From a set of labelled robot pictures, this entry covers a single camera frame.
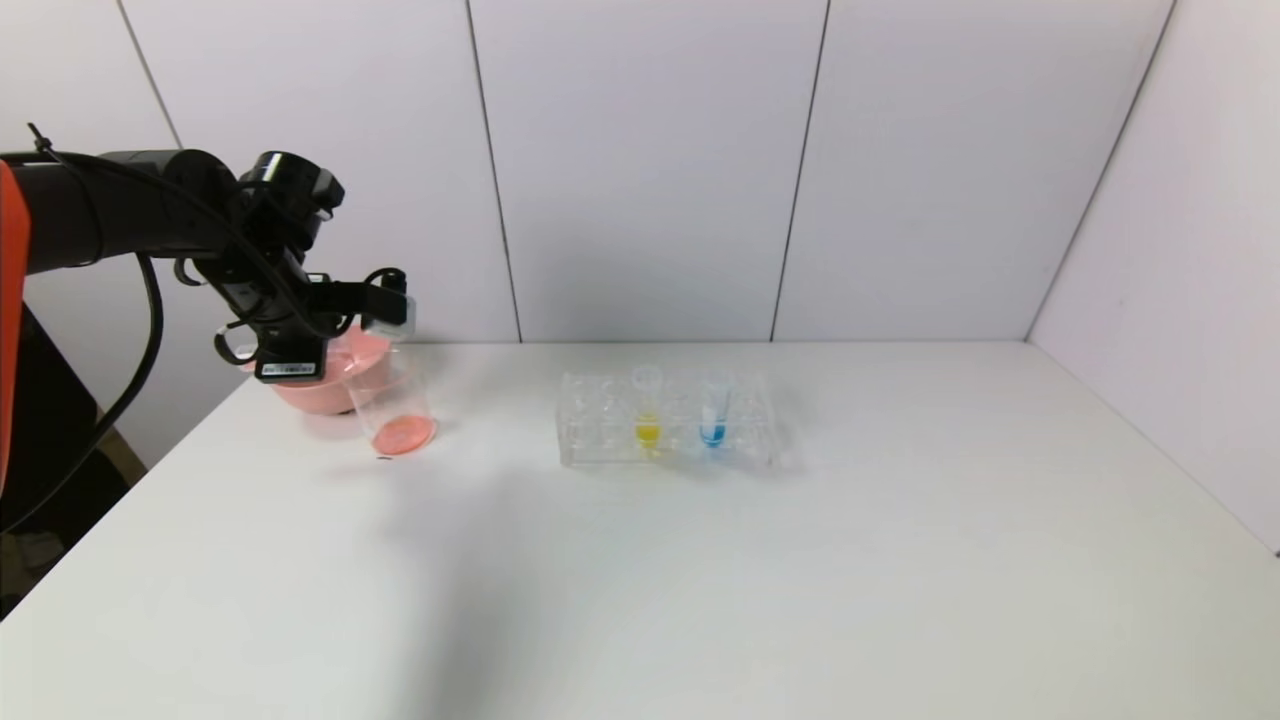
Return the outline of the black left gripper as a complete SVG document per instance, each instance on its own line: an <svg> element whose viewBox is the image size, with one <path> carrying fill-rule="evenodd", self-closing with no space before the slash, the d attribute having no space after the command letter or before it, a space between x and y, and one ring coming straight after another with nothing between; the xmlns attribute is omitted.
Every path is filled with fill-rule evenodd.
<svg viewBox="0 0 1280 720"><path fill-rule="evenodd" d="M302 327L259 325L253 377L265 384L324 378L328 340Z"/></svg>

